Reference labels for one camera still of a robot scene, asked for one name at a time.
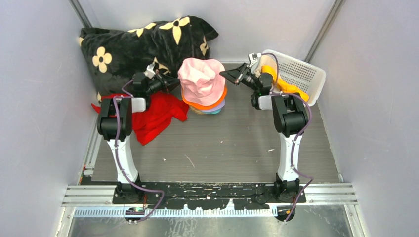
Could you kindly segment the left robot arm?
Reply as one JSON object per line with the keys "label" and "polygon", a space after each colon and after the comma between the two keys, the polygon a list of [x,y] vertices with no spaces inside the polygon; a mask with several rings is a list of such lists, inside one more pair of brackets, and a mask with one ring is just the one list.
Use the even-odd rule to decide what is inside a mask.
{"label": "left robot arm", "polygon": [[153,94],[169,92],[179,84],[178,78],[158,71],[137,73],[122,86],[123,94],[102,99],[96,127],[111,148],[117,168],[114,204],[138,203],[147,192],[147,189],[142,187],[131,151],[133,113],[147,111]]}

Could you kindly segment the yellow bucket hat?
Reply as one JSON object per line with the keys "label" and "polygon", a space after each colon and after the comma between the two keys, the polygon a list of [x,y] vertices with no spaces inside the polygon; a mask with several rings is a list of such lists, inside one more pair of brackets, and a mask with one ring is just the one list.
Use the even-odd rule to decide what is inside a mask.
{"label": "yellow bucket hat", "polygon": [[282,80],[281,77],[277,74],[276,70],[272,68],[271,66],[268,66],[268,65],[261,66],[261,72],[269,73],[273,77],[273,82],[275,86],[280,91],[285,92],[285,93],[298,93],[304,101],[308,102],[309,95],[307,93],[303,92],[296,85],[288,84],[287,82]]}

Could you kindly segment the pink bucket hat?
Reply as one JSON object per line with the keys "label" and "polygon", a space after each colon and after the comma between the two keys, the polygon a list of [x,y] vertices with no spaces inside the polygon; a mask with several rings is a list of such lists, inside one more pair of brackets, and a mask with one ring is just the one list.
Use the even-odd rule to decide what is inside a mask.
{"label": "pink bucket hat", "polygon": [[219,72],[225,68],[215,59],[187,58],[178,70],[182,100],[198,109],[211,109],[227,95],[226,79]]}

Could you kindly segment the turquoise bucket hat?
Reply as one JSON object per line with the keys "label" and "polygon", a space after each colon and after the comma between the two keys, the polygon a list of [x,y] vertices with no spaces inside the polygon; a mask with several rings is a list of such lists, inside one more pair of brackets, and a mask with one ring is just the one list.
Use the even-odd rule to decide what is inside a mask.
{"label": "turquoise bucket hat", "polygon": [[222,109],[219,110],[215,110],[215,111],[211,111],[211,112],[206,112],[206,114],[218,114],[221,112]]}

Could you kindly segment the wooden hat stand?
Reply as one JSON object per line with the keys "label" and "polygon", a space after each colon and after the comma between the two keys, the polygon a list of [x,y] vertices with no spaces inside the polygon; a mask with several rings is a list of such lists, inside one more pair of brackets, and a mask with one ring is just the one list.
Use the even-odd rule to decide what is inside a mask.
{"label": "wooden hat stand", "polygon": [[191,109],[191,111],[195,112],[196,114],[199,114],[199,115],[206,114],[205,112],[203,112],[203,111],[201,111],[201,110],[199,110],[199,109],[197,109],[197,108],[195,108],[193,106],[189,106],[189,108]]}

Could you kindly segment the beige bucket hat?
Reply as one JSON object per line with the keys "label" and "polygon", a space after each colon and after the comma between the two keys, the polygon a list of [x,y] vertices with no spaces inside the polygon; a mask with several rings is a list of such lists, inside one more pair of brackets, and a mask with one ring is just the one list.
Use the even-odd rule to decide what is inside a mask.
{"label": "beige bucket hat", "polygon": [[274,60],[274,58],[272,58],[269,55],[261,56],[259,64],[254,71],[257,77],[260,76],[260,74],[263,72],[270,73],[273,78],[276,78],[276,76],[278,75],[277,63]]}

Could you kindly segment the lavender bucket hat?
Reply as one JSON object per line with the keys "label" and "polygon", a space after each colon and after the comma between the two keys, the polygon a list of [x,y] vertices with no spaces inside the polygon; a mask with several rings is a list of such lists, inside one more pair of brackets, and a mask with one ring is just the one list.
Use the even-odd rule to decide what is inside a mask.
{"label": "lavender bucket hat", "polygon": [[220,104],[218,104],[217,106],[211,108],[211,109],[206,109],[206,110],[201,110],[203,112],[211,112],[211,111],[215,111],[215,110],[219,110],[222,109],[225,106],[225,100],[223,100]]}

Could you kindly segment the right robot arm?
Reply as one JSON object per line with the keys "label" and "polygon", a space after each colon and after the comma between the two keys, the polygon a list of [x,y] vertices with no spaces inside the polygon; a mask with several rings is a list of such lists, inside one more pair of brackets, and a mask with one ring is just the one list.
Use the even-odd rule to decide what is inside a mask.
{"label": "right robot arm", "polygon": [[219,73],[234,85],[243,84],[253,90],[251,104],[257,110],[270,110],[274,128],[280,135],[280,165],[273,186],[274,199],[296,202],[301,196],[301,185],[297,173],[299,145],[304,129],[309,122],[304,100],[298,92],[274,94],[282,80],[275,69],[264,65],[259,75],[250,66],[241,66]]}

